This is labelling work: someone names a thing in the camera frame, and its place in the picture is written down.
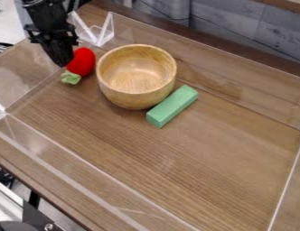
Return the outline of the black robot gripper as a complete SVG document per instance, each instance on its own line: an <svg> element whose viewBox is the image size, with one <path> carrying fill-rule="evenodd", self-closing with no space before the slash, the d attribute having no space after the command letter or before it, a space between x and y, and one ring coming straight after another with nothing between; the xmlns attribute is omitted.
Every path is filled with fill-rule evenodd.
<svg viewBox="0 0 300 231"><path fill-rule="evenodd" d="M73 46L80 43L76 26L66 23L62 29L42 31L34 24L26 24L24 29L30 35L32 43L41 43L53 62L60 67L66 67L74 56Z"/></svg>

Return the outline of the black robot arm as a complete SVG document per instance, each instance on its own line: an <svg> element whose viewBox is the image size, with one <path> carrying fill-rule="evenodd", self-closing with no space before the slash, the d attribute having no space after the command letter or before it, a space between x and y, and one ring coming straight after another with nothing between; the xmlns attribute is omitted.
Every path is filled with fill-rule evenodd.
<svg viewBox="0 0 300 231"><path fill-rule="evenodd" d="M74 58L73 47L80 44L76 26L69 22L65 0L21 0L32 23L24 29L32 43L38 43L52 61L66 67Z"/></svg>

